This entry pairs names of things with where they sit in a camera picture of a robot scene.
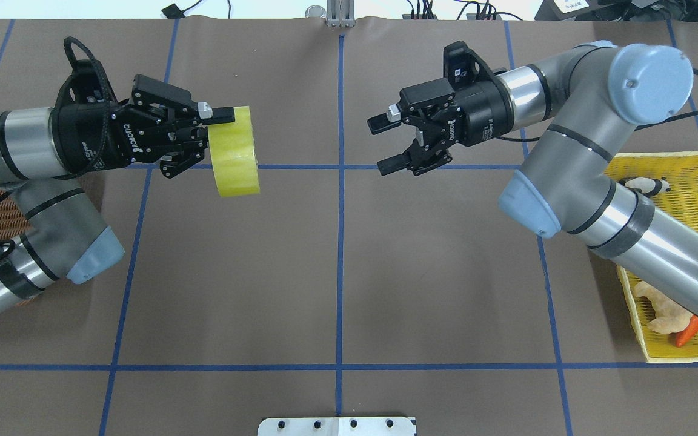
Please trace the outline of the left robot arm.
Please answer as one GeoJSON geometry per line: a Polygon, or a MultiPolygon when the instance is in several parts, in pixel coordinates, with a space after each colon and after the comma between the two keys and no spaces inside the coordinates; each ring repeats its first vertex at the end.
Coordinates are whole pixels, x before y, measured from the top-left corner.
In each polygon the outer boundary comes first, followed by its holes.
{"type": "Polygon", "coordinates": [[[0,190],[28,222],[0,239],[0,314],[61,279],[85,283],[124,256],[81,171],[159,162],[175,177],[203,159],[209,126],[237,118],[232,107],[195,102],[141,74],[130,99],[117,102],[108,80],[87,72],[67,78],[53,107],[0,113],[0,190]]]}

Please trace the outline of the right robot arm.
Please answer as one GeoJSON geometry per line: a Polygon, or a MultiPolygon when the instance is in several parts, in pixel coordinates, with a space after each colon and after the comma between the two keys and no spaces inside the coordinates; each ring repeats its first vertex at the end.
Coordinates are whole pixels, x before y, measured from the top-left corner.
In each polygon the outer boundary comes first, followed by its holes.
{"type": "Polygon", "coordinates": [[[539,237],[574,235],[698,315],[698,232],[605,173],[638,127],[681,110],[693,80],[690,59],[670,46],[587,42],[493,71],[457,41],[444,47],[442,78],[403,88],[367,124],[372,134],[414,127],[412,144],[377,168],[383,176],[420,176],[450,163],[454,144],[470,147],[549,121],[499,208],[539,237]]]}

